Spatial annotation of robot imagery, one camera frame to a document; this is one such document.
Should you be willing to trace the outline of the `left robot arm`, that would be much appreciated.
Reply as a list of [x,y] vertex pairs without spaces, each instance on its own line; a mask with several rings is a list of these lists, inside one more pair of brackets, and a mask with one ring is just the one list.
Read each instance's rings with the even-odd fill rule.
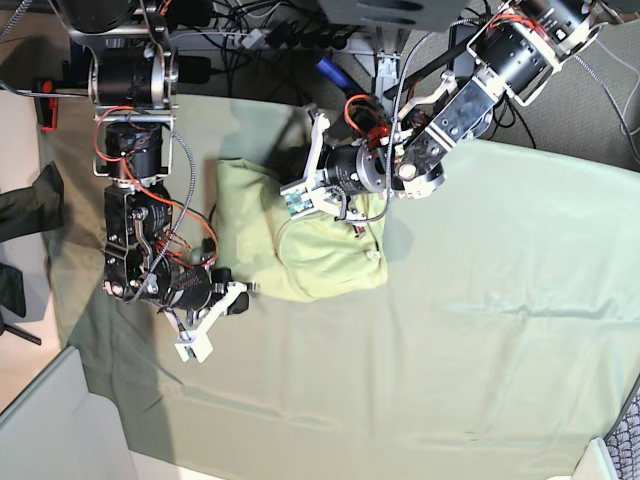
[[380,99],[343,84],[350,94],[343,118],[352,137],[332,143],[329,118],[308,109],[312,130],[304,171],[280,190],[291,217],[322,212],[361,226],[379,217],[354,206],[359,195],[419,199],[432,194],[445,180],[443,158],[460,142],[481,136],[501,101],[529,105],[569,58],[595,40],[597,6],[595,1],[505,2],[450,50],[471,57],[468,78],[446,70],[431,94],[405,99],[403,90],[417,79],[401,75],[390,91],[390,111]]

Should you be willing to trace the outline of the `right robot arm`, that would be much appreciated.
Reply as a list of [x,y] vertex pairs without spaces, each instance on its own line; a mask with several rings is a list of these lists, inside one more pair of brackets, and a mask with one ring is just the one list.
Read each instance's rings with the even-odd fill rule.
[[245,299],[251,285],[213,280],[218,250],[193,264],[170,250],[191,208],[195,161],[187,159],[187,196],[172,199],[164,181],[172,171],[173,98],[178,54],[170,43],[165,1],[55,1],[54,12],[72,40],[90,53],[88,97],[96,107],[93,170],[104,192],[104,288],[126,303],[156,306],[172,323],[180,347],[208,339],[208,330]]

